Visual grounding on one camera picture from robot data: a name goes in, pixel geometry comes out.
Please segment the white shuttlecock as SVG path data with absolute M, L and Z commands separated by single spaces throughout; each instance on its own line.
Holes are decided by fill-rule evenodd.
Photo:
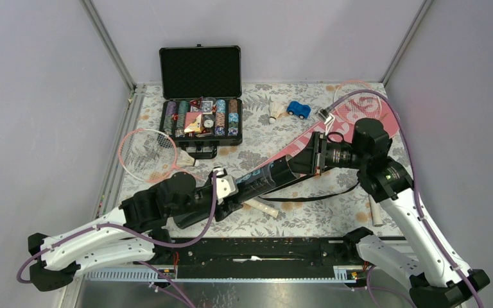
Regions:
M 285 112 L 286 108 L 282 103 L 271 102 L 269 104 L 269 123 L 275 124 L 280 115 Z
M 178 167 L 196 167 L 198 166 L 198 161 L 193 156 L 191 156 L 188 152 L 184 150 L 179 150 L 177 152 L 177 160 L 175 164 Z

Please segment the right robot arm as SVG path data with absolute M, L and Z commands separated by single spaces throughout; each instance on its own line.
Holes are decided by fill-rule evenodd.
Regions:
M 391 143 L 380 121 L 364 118 L 356 122 L 350 142 L 313 134 L 289 165 L 301 175 L 334 167 L 355 169 L 361 188 L 393 219 L 414 252 L 407 257 L 369 230 L 357 229 L 342 248 L 348 263 L 364 260 L 384 271 L 408 290 L 415 307 L 456 307 L 470 298 L 482 306 L 479 292 L 489 284 L 488 275 L 471 268 L 444 238 L 409 172 L 389 156 Z

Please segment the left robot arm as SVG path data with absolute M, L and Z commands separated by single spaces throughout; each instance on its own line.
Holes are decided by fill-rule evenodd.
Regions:
M 39 291 L 54 291 L 97 268 L 127 262 L 167 263 L 173 250 L 191 246 L 247 200 L 250 174 L 234 178 L 216 168 L 204 186 L 193 175 L 179 172 L 135 193 L 120 206 L 82 227 L 64 234 L 41 233 L 28 238 L 31 255 L 17 273 L 17 280 Z M 169 218 L 193 214 L 206 220 L 200 234 L 184 243 L 171 239 L 165 226 Z

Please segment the black shuttlecock tube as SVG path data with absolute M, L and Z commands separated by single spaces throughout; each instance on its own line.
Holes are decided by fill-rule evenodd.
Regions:
M 274 160 L 236 180 L 238 192 L 232 196 L 234 203 L 243 203 L 266 194 L 299 178 L 285 157 Z

